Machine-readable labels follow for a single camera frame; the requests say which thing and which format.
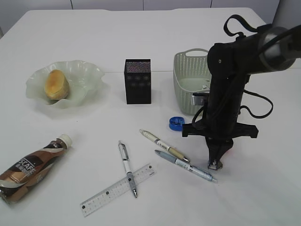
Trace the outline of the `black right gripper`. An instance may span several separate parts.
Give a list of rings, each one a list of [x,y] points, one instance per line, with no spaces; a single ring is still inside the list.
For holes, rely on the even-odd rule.
[[[209,100],[200,110],[203,116],[196,121],[200,111],[197,111],[189,124],[183,124],[182,136],[189,135],[206,137],[209,151],[209,165],[217,165],[222,156],[233,147],[233,139],[236,137],[257,138],[258,129],[255,125],[237,122],[243,90],[234,92],[222,111],[215,118],[209,111]]]

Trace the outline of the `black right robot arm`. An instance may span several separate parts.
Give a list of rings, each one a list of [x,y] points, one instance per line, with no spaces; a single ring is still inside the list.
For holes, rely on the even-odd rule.
[[[216,43],[210,48],[210,90],[193,93],[192,103],[200,109],[182,129],[183,137],[205,137],[209,169],[222,167],[221,157],[232,148],[234,138],[258,136],[256,126],[237,121],[250,76],[286,70],[300,56],[300,26],[286,29],[268,24],[256,28],[251,36],[240,34],[234,42]]]

